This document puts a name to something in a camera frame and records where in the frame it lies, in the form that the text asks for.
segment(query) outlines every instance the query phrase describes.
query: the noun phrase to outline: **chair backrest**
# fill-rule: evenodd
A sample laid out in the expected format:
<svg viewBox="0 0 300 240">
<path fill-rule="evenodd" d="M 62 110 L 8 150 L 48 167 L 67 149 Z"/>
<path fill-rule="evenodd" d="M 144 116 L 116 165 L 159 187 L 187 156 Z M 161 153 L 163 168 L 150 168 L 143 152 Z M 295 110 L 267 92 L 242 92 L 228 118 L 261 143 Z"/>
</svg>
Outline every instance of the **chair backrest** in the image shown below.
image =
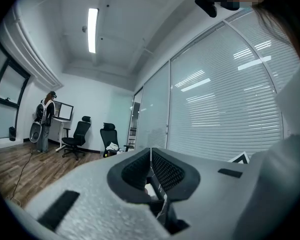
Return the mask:
<svg viewBox="0 0 300 240">
<path fill-rule="evenodd" d="M 118 145 L 117 130 L 113 123 L 103 123 L 103 129 L 100 129 L 100 135 L 104 144 L 104 148 L 108 147 L 110 143 Z"/>
<path fill-rule="evenodd" d="M 74 139 L 80 140 L 80 142 L 81 142 L 80 146 L 82 146 L 83 144 L 86 143 L 85 136 L 91 126 L 91 123 L 89 123 L 90 117 L 89 117 L 89 119 L 87 119 L 87 118 L 88 118 L 88 116 L 84 116 L 82 118 L 82 120 L 84 120 L 84 121 L 78 122 L 76 129 L 74 131 L 74 134 L 73 134 Z"/>
</svg>

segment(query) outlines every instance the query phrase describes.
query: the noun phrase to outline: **ceiling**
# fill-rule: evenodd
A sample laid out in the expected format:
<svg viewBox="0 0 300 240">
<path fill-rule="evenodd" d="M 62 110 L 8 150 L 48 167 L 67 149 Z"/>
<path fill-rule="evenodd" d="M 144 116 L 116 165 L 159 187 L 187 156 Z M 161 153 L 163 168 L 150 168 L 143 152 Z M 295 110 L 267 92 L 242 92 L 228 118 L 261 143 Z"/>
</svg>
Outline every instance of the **ceiling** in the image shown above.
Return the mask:
<svg viewBox="0 0 300 240">
<path fill-rule="evenodd" d="M 61 57 L 67 58 L 64 71 L 130 78 L 196 5 L 194 0 L 46 0 L 40 6 L 46 9 L 46 25 L 57 33 Z M 99 9 L 95 54 L 82 31 L 89 8 Z"/>
</svg>

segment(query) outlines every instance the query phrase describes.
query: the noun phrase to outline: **headrest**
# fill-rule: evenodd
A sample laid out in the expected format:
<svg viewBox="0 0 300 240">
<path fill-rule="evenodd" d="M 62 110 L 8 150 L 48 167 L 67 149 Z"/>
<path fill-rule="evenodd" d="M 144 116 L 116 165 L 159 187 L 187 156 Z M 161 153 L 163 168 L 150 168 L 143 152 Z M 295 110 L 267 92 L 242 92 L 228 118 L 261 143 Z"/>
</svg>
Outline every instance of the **headrest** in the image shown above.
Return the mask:
<svg viewBox="0 0 300 240">
<path fill-rule="evenodd" d="M 90 118 L 90 116 L 85 115 L 84 117 L 82 117 L 82 121 L 90 123 Z"/>
<path fill-rule="evenodd" d="M 116 129 L 116 127 L 113 123 L 104 122 L 103 123 L 103 129 L 105 129 L 105 130 L 114 130 L 114 129 Z"/>
</svg>

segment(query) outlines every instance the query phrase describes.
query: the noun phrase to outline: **jeans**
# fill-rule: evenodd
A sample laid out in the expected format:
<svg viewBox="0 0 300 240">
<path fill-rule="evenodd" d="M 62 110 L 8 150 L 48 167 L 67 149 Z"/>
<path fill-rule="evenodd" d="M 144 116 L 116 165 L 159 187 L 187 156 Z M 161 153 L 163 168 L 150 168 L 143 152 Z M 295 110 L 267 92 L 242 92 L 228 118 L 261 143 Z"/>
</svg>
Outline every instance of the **jeans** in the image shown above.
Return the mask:
<svg viewBox="0 0 300 240">
<path fill-rule="evenodd" d="M 48 135 L 50 131 L 50 126 L 42 125 L 42 131 L 40 137 L 36 143 L 36 150 L 39 152 L 48 152 Z"/>
</svg>

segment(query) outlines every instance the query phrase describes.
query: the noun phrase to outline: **cable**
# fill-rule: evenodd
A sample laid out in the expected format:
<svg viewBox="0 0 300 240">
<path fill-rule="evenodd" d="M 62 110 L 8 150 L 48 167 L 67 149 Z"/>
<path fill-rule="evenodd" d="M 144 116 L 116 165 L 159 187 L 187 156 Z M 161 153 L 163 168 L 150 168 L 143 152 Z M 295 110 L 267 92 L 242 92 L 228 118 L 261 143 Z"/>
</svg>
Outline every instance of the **cable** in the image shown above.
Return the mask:
<svg viewBox="0 0 300 240">
<path fill-rule="evenodd" d="M 12 197 L 10 198 L 10 200 L 11 200 L 12 198 L 14 198 L 14 196 L 15 196 L 16 189 L 17 189 L 17 187 L 18 187 L 19 181 L 21 180 L 21 176 L 22 176 L 22 173 L 23 173 L 23 171 L 24 171 L 24 168 L 25 168 L 26 165 L 30 162 L 30 159 L 31 159 L 31 157 L 32 157 L 32 154 L 33 154 L 33 149 L 31 148 L 31 155 L 30 155 L 30 157 L 29 157 L 29 160 L 25 163 L 25 165 L 23 166 L 23 168 L 22 168 L 22 170 L 21 170 L 21 173 L 20 173 L 18 182 L 16 183 L 16 186 L 15 186 L 15 188 L 14 188 L 14 190 L 13 190 Z"/>
</svg>

